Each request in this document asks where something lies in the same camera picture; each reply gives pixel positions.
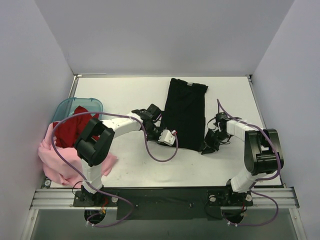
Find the black t shirt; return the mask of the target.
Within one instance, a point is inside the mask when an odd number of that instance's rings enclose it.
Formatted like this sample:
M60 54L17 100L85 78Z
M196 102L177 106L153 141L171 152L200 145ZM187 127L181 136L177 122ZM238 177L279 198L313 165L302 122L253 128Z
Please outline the black t shirt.
M170 80L160 126L177 131L178 147L198 152L205 138L205 94L208 86Z

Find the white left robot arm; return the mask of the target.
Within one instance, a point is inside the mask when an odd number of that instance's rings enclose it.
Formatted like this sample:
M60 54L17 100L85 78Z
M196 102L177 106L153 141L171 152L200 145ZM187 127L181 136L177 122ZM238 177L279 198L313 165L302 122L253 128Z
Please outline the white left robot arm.
M147 109L135 109L131 113L108 120L92 118L80 133L74 147L81 159L82 197L91 205L98 206L103 200L100 191L102 183L102 163L106 159L112 141L124 134L145 130L146 139L157 141L161 128L155 123L161 118L162 111L151 104Z

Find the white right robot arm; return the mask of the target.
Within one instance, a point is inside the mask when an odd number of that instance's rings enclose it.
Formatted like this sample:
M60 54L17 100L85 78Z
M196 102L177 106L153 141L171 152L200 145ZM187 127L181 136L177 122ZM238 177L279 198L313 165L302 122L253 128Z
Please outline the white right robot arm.
M262 129L222 114L213 120L215 128L208 129L199 150L202 155L217 152L232 137L244 143L244 167L228 181L230 188L223 192L224 201L234 205L241 199L241 193L247 193L256 182L269 181L280 174L284 166L281 144L275 129Z

